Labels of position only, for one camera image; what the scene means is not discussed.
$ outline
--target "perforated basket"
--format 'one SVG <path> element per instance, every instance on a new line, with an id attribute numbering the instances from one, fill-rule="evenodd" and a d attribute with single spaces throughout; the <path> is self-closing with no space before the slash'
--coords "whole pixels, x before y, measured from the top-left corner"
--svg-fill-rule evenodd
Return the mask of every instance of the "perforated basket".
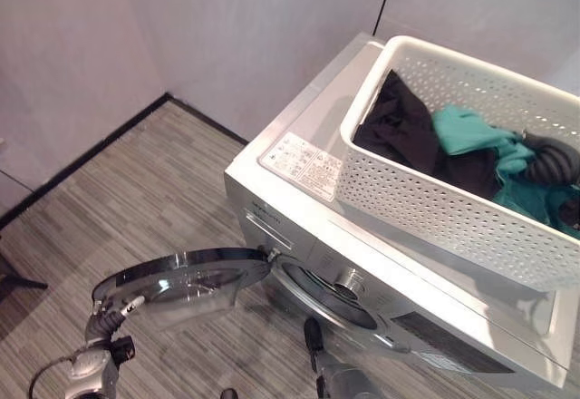
<path id="1" fill-rule="evenodd" d="M 520 74 L 407 36 L 384 47 L 341 124 L 349 151 L 336 197 L 372 219 L 539 291 L 580 283 L 580 243 L 491 201 L 353 144 L 388 71 L 433 112 L 469 107 L 492 124 L 580 149 L 580 100 Z"/>

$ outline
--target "black baseboard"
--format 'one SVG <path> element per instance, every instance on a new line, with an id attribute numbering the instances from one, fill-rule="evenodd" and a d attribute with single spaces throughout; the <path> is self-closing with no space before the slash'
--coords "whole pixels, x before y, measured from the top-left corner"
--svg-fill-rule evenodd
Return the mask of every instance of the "black baseboard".
<path id="1" fill-rule="evenodd" d="M 24 198 L 19 204 L 8 210 L 2 217 L 0 217 L 0 230 L 2 230 L 6 225 L 12 222 L 14 219 L 18 218 L 21 213 L 23 213 L 30 206 L 35 204 L 37 200 L 42 198 L 52 189 L 54 189 L 59 183 L 66 180 L 66 178 L 73 172 L 78 170 L 83 164 L 92 159 L 98 153 L 107 148 L 111 143 L 119 139 L 123 133 L 133 128 L 139 122 L 143 121 L 150 114 L 155 112 L 159 107 L 161 107 L 166 102 L 172 99 L 171 95 L 167 92 L 161 95 L 152 104 L 147 106 L 141 112 L 137 113 L 130 120 L 122 124 L 121 127 L 113 131 L 110 135 L 104 138 L 99 143 L 92 146 L 89 150 L 83 153 L 78 159 L 73 161 L 71 164 L 66 166 L 64 169 L 60 170 L 54 177 L 49 179 L 40 188 L 34 190 L 26 198 Z"/>
<path id="2" fill-rule="evenodd" d="M 230 129 L 224 127 L 219 122 L 215 122 L 214 120 L 212 120 L 211 118 L 209 118 L 207 115 L 204 115 L 198 109 L 196 109 L 194 107 L 191 107 L 189 104 L 187 104 L 186 102 L 183 102 L 179 98 L 171 97 L 171 101 L 173 103 L 175 103 L 177 106 L 179 106 L 181 109 L 183 109 L 185 112 L 192 114 L 196 118 L 202 120 L 204 123 L 212 126 L 214 129 L 216 129 L 216 130 L 224 133 L 226 136 L 232 138 L 234 141 L 238 141 L 242 145 L 247 145 L 248 144 L 248 141 L 247 140 L 245 140 L 241 136 L 238 136 L 237 134 L 235 134 L 234 132 L 232 132 Z"/>
<path id="3" fill-rule="evenodd" d="M 133 116 L 130 120 L 128 120 L 127 122 L 122 124 L 121 127 L 116 129 L 111 134 L 109 134 L 106 138 L 104 138 L 102 141 L 100 141 L 99 143 L 94 145 L 92 148 L 90 148 L 88 151 L 86 151 L 83 155 L 81 155 L 78 159 L 76 159 L 71 164 L 69 164 L 66 168 L 59 171 L 54 177 L 52 177 L 50 180 L 45 182 L 45 184 L 43 184 L 40 188 L 38 188 L 38 189 L 34 190 L 32 193 L 30 193 L 19 204 L 14 206 L 12 209 L 8 210 L 3 216 L 0 216 L 0 230 L 2 230 L 5 226 L 7 226 L 14 219 L 18 218 L 18 216 L 20 216 L 21 213 L 23 213 L 26 209 L 28 209 L 33 204 L 35 204 L 35 202 L 37 200 L 39 200 L 44 195 L 46 195 L 48 192 L 50 192 L 52 189 L 54 189 L 59 183 L 66 180 L 67 177 L 69 177 L 73 172 L 78 170 L 87 161 L 89 161 L 94 156 L 99 154 L 101 151 L 103 151 L 105 148 L 107 148 L 109 145 L 111 145 L 113 142 L 115 142 L 117 139 L 119 139 L 125 132 L 132 129 L 139 122 L 143 121 L 145 118 L 147 118 L 149 115 L 151 115 L 153 112 L 155 112 L 159 107 L 161 107 L 166 102 L 175 103 L 179 108 L 183 109 L 187 113 L 190 113 L 191 115 L 195 116 L 196 118 L 202 120 L 203 122 L 212 126 L 213 128 L 217 129 L 218 131 L 221 131 L 222 133 L 226 134 L 227 136 L 234 139 L 235 141 L 238 141 L 243 145 L 247 145 L 247 141 L 244 138 L 233 133 L 231 130 L 227 129 L 226 127 L 219 124 L 218 122 L 215 122 L 214 120 L 209 118 L 207 115 L 204 115 L 203 113 L 201 113 L 197 109 L 194 109 L 193 107 L 188 105 L 186 102 L 183 102 L 183 101 L 173 97 L 170 93 L 165 92 L 157 100 L 155 100 L 152 104 L 150 104 L 145 109 L 143 109 L 141 112 L 139 112 L 135 116 Z"/>

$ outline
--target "teal clothing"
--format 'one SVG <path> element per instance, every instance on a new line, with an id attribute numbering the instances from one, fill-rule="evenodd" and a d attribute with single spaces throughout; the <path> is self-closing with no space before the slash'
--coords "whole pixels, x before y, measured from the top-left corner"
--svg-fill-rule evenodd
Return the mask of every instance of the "teal clothing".
<path id="1" fill-rule="evenodd" d="M 496 173 L 501 179 L 524 170 L 535 156 L 514 132 L 489 126 L 470 109 L 446 104 L 442 111 L 434 112 L 432 118 L 440 145 L 449 155 L 496 149 Z"/>
<path id="2" fill-rule="evenodd" d="M 496 175 L 502 189 L 493 202 L 568 236 L 580 238 L 580 231 L 566 225 L 558 213 L 562 204 L 580 197 L 580 189 L 575 186 L 541 186 L 518 177 L 535 153 L 521 143 L 517 134 L 491 127 L 476 112 L 452 104 L 434 112 L 432 119 L 441 148 L 450 155 L 487 148 L 496 150 Z"/>
<path id="3" fill-rule="evenodd" d="M 580 239 L 580 231 L 567 226 L 559 216 L 562 204 L 578 198 L 580 189 L 576 186 L 541 186 L 510 177 L 503 180 L 503 188 L 493 202 Z"/>

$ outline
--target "brand logo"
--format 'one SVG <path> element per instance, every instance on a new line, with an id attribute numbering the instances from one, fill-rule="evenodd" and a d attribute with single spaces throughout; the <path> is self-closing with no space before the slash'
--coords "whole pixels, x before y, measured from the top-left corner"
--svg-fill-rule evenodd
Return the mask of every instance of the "brand logo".
<path id="1" fill-rule="evenodd" d="M 276 224 L 278 225 L 280 224 L 280 218 L 277 217 L 275 214 L 273 214 L 271 211 L 264 209 L 255 201 L 252 201 L 252 206 L 254 206 L 254 212 L 259 218 L 264 219 L 264 217 L 266 216 L 269 217 L 271 220 L 273 220 Z"/>

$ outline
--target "instruction sticker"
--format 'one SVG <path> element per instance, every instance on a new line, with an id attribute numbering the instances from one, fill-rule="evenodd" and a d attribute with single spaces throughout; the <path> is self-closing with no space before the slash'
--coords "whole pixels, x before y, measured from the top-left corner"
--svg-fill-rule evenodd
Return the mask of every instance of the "instruction sticker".
<path id="1" fill-rule="evenodd" d="M 464 365 L 461 365 L 453 360 L 448 359 L 445 355 L 439 354 L 430 354 L 427 352 L 417 352 L 412 351 L 416 356 L 418 356 L 423 361 L 426 361 L 433 367 L 437 367 L 438 369 L 445 369 L 445 370 L 452 370 L 454 372 L 460 372 L 462 374 L 470 374 L 470 370 L 468 370 Z"/>
<path id="2" fill-rule="evenodd" d="M 325 200 L 334 199 L 343 163 L 295 134 L 285 134 L 261 161 L 268 169 Z"/>

